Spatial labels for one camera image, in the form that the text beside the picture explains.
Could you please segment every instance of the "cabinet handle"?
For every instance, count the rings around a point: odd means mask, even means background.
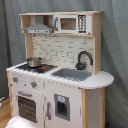
[[[23,93],[22,91],[18,91],[18,93],[22,96],[32,97],[32,94],[26,94],[26,93]]]
[[[58,28],[57,28],[57,26],[56,26],[56,21],[58,21],[58,17],[56,17],[56,18],[54,19],[54,28],[55,28],[55,31],[58,31]]]
[[[48,117],[48,120],[51,120],[51,115],[50,115],[50,112],[49,112],[49,109],[50,109],[50,102],[47,103],[47,117]]]

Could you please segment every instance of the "sink basin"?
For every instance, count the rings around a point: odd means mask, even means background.
[[[54,77],[60,77],[63,79],[68,79],[73,81],[84,81],[91,75],[92,75],[91,72],[69,69],[69,68],[62,68],[52,73],[52,76]]]

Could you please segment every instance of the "backsplash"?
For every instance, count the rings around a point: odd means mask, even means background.
[[[33,56],[43,58],[43,63],[75,68],[78,54],[87,51],[93,57],[93,38],[33,35]],[[82,55],[81,62],[86,62],[86,69],[92,71],[88,56]]]

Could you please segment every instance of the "floor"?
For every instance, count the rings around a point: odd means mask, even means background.
[[[5,128],[7,122],[11,119],[10,100],[2,102],[0,107],[0,128]]]

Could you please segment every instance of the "stove knob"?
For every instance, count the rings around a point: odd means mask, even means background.
[[[14,77],[14,78],[13,78],[13,82],[14,82],[14,83],[17,83],[17,82],[18,82],[18,78],[17,78],[17,77]]]
[[[32,85],[32,88],[36,88],[37,86],[36,82],[32,82],[31,85]]]

